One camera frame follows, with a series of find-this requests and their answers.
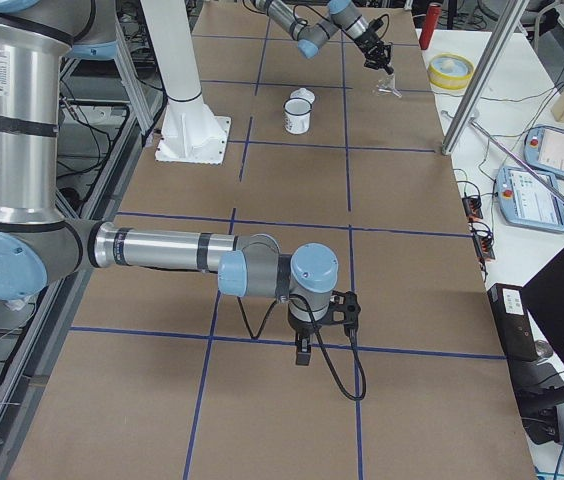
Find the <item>clear glass funnel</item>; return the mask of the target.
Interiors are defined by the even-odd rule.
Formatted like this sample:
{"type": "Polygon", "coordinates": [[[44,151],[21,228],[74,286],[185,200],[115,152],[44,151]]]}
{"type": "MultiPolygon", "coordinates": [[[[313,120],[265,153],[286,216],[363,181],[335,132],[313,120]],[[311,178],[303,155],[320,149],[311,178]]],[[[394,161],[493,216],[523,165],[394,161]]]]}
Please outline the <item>clear glass funnel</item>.
{"type": "Polygon", "coordinates": [[[397,98],[402,98],[403,94],[397,88],[396,78],[394,74],[383,75],[376,83],[373,92],[376,95],[392,95],[397,98]]]}

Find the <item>yellow tape roll with dish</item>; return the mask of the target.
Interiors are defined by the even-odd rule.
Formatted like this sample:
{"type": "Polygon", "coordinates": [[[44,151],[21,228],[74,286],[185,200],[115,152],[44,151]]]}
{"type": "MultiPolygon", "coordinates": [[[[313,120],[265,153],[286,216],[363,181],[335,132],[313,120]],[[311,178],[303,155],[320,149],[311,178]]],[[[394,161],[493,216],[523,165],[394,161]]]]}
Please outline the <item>yellow tape roll with dish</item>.
{"type": "Polygon", "coordinates": [[[445,90],[465,89],[474,74],[473,63],[463,56],[443,53],[434,56],[427,68],[430,83],[445,90]]]}

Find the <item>red cylinder tube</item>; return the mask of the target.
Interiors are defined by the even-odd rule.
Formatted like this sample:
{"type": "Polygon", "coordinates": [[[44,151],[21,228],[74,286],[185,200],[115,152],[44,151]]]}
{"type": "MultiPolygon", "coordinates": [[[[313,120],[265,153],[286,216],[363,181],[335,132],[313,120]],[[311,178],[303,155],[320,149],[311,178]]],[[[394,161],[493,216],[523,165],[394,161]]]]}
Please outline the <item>red cylinder tube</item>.
{"type": "Polygon", "coordinates": [[[429,48],[441,11],[442,5],[440,3],[432,2],[428,5],[419,37],[421,50],[427,50],[429,48]]]}

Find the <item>white enamel mug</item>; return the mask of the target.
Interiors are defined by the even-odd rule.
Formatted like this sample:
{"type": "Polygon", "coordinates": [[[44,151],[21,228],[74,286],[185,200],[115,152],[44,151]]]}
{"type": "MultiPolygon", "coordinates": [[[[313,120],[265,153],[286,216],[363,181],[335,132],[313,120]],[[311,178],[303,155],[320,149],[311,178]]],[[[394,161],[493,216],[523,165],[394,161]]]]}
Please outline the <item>white enamel mug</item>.
{"type": "Polygon", "coordinates": [[[307,133],[310,128],[312,104],[303,98],[289,98],[283,106],[285,130],[293,135],[307,133]]]}

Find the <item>orange black connector block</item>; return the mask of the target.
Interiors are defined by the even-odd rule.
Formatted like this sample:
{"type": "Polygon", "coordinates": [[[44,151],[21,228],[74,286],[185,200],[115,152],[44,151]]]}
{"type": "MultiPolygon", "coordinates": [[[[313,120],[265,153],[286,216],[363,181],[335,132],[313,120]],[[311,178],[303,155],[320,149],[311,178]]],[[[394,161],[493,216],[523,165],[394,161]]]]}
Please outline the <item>orange black connector block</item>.
{"type": "Polygon", "coordinates": [[[465,195],[462,204],[469,221],[477,221],[483,218],[482,199],[480,195],[465,195]]]}

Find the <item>near teach pendant tablet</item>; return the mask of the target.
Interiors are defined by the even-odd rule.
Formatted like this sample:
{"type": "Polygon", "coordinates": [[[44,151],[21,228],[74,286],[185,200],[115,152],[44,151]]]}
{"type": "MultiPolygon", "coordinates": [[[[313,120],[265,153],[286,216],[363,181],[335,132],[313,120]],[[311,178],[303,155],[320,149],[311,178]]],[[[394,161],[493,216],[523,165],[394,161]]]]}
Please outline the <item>near teach pendant tablet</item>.
{"type": "Polygon", "coordinates": [[[496,190],[507,223],[564,233],[564,205],[523,168],[503,166],[496,177],[496,190]]]}

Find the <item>teach pendant tablet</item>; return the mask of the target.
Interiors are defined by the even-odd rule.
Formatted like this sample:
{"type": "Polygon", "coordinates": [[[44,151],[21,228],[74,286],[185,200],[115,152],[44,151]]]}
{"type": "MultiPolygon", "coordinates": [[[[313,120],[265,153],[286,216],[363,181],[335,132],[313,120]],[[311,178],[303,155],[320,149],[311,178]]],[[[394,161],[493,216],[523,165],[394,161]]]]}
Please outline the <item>teach pendant tablet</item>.
{"type": "Polygon", "coordinates": [[[496,177],[496,190],[507,223],[564,233],[564,205],[523,168],[503,166],[496,177]]]}
{"type": "Polygon", "coordinates": [[[524,159],[533,168],[564,180],[564,130],[545,125],[530,129],[524,141],[524,159]]]}

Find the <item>far teach pendant tablet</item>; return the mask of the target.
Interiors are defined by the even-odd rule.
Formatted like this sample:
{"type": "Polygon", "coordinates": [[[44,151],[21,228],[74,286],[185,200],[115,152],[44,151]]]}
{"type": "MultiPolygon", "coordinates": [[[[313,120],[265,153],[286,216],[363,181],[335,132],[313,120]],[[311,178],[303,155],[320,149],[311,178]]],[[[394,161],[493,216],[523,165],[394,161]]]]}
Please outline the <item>far teach pendant tablet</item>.
{"type": "Polygon", "coordinates": [[[530,129],[524,141],[524,159],[533,168],[564,180],[564,130],[545,125],[530,129]]]}

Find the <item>black desktop box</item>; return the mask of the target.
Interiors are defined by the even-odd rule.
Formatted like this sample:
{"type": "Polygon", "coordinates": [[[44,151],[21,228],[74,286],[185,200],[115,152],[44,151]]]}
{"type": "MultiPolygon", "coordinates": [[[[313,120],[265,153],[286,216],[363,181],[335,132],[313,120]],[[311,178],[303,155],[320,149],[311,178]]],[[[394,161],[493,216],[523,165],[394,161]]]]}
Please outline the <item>black desktop box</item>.
{"type": "Polygon", "coordinates": [[[487,295],[505,356],[518,361],[536,361],[538,354],[521,288],[495,283],[487,295]]]}

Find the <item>aluminium frame post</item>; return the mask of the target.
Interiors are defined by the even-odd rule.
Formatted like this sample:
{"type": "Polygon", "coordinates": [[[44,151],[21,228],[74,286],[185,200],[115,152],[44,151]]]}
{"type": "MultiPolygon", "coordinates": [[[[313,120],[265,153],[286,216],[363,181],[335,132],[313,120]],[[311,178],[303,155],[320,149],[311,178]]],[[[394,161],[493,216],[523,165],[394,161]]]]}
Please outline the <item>aluminium frame post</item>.
{"type": "Polygon", "coordinates": [[[450,155],[452,153],[465,127],[469,124],[477,103],[497,65],[498,59],[506,48],[528,3],[528,0],[510,0],[506,3],[503,14],[491,33],[474,75],[451,120],[441,145],[441,153],[443,155],[450,155]]]}

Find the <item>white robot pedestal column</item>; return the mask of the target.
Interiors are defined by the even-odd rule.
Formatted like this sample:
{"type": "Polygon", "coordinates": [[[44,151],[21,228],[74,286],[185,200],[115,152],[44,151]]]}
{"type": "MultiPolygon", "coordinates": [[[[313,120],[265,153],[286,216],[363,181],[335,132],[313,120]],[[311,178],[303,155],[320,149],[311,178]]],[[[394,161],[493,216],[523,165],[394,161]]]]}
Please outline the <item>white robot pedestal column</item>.
{"type": "Polygon", "coordinates": [[[156,159],[219,165],[224,160],[231,119],[205,103],[183,1],[141,3],[168,98],[156,159]]]}

